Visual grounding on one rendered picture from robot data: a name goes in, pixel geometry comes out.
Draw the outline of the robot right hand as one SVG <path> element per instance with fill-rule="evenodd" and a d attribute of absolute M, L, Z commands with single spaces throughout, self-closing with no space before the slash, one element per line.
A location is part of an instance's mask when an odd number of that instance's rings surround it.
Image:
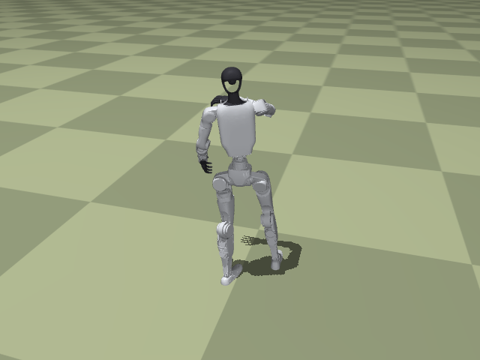
<path fill-rule="evenodd" d="M 227 99 L 228 99 L 228 96 L 218 95 L 218 96 L 216 96 L 216 97 L 212 100 L 212 102 L 211 102 L 211 107 L 212 107 L 214 104 L 219 104 L 220 102 L 223 103 L 223 102 L 227 101 Z"/>

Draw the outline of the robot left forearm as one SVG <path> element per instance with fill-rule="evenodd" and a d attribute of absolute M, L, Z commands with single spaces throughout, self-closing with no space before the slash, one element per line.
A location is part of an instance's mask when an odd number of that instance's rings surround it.
<path fill-rule="evenodd" d="M 199 139 L 199 138 L 198 138 Z M 197 142 L 198 140 L 196 141 L 196 153 L 197 153 L 197 156 L 198 156 L 198 161 L 208 161 L 208 150 L 202 150 L 202 149 L 199 149 L 197 148 Z"/>

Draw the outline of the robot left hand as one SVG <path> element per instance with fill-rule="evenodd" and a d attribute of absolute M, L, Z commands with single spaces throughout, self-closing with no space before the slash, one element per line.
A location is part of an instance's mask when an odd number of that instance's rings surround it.
<path fill-rule="evenodd" d="M 208 157 L 209 158 L 209 157 Z M 209 172 L 209 171 L 212 171 L 212 169 L 208 169 L 208 168 L 212 168 L 212 166 L 207 166 L 206 164 L 212 164 L 212 163 L 209 163 L 209 162 L 206 162 L 205 160 L 201 160 L 199 162 L 202 166 L 202 168 L 204 169 L 205 173 L 212 173 L 212 172 Z M 208 168 L 207 168 L 208 167 Z M 207 171 L 208 170 L 208 171 Z"/>

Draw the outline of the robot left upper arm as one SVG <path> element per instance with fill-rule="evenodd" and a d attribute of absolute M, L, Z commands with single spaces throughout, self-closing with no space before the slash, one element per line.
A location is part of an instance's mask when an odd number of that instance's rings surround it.
<path fill-rule="evenodd" d="M 204 109 L 199 126 L 199 139 L 196 147 L 202 150 L 208 150 L 210 146 L 209 134 L 212 129 L 212 122 L 217 118 L 218 106 L 210 106 Z"/>

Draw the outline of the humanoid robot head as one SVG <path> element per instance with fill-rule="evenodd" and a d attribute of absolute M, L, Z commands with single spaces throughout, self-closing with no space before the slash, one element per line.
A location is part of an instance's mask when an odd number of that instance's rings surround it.
<path fill-rule="evenodd" d="M 234 85 L 236 83 L 236 80 L 239 80 L 238 89 L 235 92 L 227 91 L 227 88 L 224 83 L 228 81 L 230 85 Z M 241 105 L 245 103 L 245 101 L 241 100 L 239 97 L 239 90 L 242 85 L 242 73 L 237 67 L 228 67 L 224 69 L 221 74 L 221 81 L 222 81 L 224 90 L 228 94 L 228 101 L 223 105 L 235 106 L 235 105 Z"/>

